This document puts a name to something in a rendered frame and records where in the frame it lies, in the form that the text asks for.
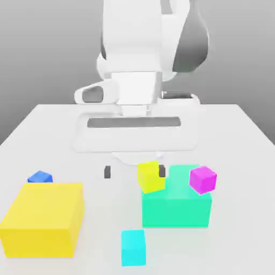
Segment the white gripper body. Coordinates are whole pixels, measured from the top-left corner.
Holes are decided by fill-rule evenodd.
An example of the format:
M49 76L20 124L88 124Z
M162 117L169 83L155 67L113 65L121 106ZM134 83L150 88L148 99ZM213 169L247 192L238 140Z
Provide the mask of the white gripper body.
M198 141L198 119L191 113L122 117L82 113L76 122L74 149L82 153L192 150Z

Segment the small yellow cube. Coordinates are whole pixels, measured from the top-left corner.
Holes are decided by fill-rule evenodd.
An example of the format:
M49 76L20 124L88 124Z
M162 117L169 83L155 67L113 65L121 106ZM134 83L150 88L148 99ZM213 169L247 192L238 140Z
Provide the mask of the small yellow cube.
M159 168L158 161L137 165L137 182L144 194L165 189L165 178L159 176Z

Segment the small magenta cube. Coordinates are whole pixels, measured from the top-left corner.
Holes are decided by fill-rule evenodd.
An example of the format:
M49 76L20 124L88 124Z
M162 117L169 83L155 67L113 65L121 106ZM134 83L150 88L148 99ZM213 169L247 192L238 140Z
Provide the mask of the small magenta cube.
M191 169L189 185L199 195L211 192L216 187L217 174L206 166Z

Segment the small blue cube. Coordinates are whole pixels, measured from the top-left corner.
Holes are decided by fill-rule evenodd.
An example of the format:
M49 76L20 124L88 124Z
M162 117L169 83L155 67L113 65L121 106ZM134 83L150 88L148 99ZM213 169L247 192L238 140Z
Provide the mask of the small blue cube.
M53 177L51 174L37 171L27 179L28 183L52 183Z

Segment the small cyan cube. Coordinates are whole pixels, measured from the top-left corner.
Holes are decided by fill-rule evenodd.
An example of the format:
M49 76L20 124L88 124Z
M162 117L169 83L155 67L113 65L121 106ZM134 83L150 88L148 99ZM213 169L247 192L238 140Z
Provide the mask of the small cyan cube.
M144 230L123 230L121 232L121 265L144 266L146 262Z

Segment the large turquoise box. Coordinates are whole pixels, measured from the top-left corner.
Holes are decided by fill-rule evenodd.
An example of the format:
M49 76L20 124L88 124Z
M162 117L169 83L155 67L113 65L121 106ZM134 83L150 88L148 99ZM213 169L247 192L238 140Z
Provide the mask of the large turquoise box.
M196 164L172 165L165 189L142 194L144 228L207 228L212 207L210 193L199 195L189 185Z

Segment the large yellow box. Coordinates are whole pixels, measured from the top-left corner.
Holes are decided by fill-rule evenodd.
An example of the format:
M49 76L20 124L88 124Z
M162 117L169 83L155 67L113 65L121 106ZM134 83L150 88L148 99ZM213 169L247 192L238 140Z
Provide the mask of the large yellow box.
M81 183L26 183L0 223L7 258L72 258L84 216Z

